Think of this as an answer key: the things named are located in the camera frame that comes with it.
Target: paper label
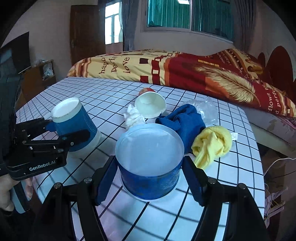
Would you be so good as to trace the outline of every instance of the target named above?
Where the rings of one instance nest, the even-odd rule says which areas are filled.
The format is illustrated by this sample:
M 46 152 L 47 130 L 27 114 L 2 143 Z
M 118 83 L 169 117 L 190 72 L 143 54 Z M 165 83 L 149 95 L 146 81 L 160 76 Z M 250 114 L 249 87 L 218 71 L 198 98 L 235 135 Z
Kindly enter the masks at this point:
M 236 141 L 236 140 L 237 140 L 237 135 L 238 135 L 237 132 L 233 132 L 233 133 L 231 133 L 231 139 L 232 139 L 233 141 Z

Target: grid tablecloth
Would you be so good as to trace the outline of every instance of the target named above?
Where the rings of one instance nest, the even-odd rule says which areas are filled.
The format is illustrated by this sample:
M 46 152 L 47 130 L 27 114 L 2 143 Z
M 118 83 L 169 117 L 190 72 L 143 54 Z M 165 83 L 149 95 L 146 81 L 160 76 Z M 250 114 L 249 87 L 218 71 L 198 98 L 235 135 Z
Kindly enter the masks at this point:
M 138 82 L 96 78 L 65 78 L 29 101 L 17 112 L 17 122 L 39 117 L 50 119 L 50 111 L 68 97 L 78 97 L 92 118 L 102 137 L 98 147 L 85 159 L 70 159 L 65 167 L 38 175 L 33 185 L 41 202 L 56 182 L 71 185 L 91 177 L 102 167 L 115 144 L 126 130 L 123 113 L 129 104 L 134 104 L 138 92 L 151 87 L 161 94 L 167 103 L 168 115 L 184 101 L 202 100 L 204 95 Z M 215 160 L 206 170 L 209 177 L 220 183 L 236 185 L 245 183 L 253 195 L 261 214 L 264 214 L 264 180 L 258 146 L 244 111 L 236 105 L 211 98 L 219 109 L 219 124 L 238 133 L 230 152 Z M 57 139 L 55 132 L 46 132 L 36 139 Z M 112 241 L 189 241 L 198 225 L 203 207 L 194 201 L 184 174 L 180 173 L 177 188 L 167 197 L 155 202 L 134 199 L 123 189 L 117 172 L 108 196 L 97 207 L 100 221 L 107 237 Z M 222 240 L 228 212 L 228 204 L 222 207 L 215 240 Z M 72 203 L 72 215 L 77 240 L 84 240 L 77 204 Z

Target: wooden cabinet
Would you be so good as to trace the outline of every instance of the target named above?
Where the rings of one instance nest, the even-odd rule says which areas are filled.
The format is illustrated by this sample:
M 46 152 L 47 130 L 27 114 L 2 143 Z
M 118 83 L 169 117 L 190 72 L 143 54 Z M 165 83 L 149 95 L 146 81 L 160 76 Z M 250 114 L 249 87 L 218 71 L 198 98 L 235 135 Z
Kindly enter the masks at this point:
M 33 99 L 39 93 L 44 91 L 48 86 L 51 86 L 57 82 L 55 75 L 48 76 L 45 80 L 43 80 L 43 67 L 48 63 L 52 64 L 52 62 L 53 60 L 40 63 L 23 73 L 24 80 L 21 85 L 22 92 L 19 101 L 17 102 L 17 110 L 19 110 L 22 106 L 24 106 L 24 104 Z

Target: television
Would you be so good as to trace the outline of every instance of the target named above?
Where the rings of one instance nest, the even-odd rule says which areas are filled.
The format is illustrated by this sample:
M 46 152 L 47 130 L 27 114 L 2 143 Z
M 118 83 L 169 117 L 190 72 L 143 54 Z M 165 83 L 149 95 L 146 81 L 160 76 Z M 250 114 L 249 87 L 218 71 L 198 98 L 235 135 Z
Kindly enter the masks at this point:
M 30 67 L 29 32 L 18 36 L 0 48 L 0 78 L 20 74 Z

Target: blue paper cup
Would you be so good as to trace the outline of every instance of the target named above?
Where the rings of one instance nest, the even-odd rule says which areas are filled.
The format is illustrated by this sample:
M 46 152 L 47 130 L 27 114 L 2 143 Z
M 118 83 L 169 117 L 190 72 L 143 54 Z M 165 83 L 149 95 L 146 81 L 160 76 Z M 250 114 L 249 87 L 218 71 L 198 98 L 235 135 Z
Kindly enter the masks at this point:
M 121 135 L 115 155 L 124 188 L 136 198 L 153 201 L 175 188 L 184 145 L 171 128 L 136 125 Z
M 101 133 L 78 98 L 72 97 L 58 103 L 51 116 L 59 136 L 89 130 L 90 138 L 86 142 L 70 147 L 69 152 L 74 156 L 85 158 L 98 145 Z

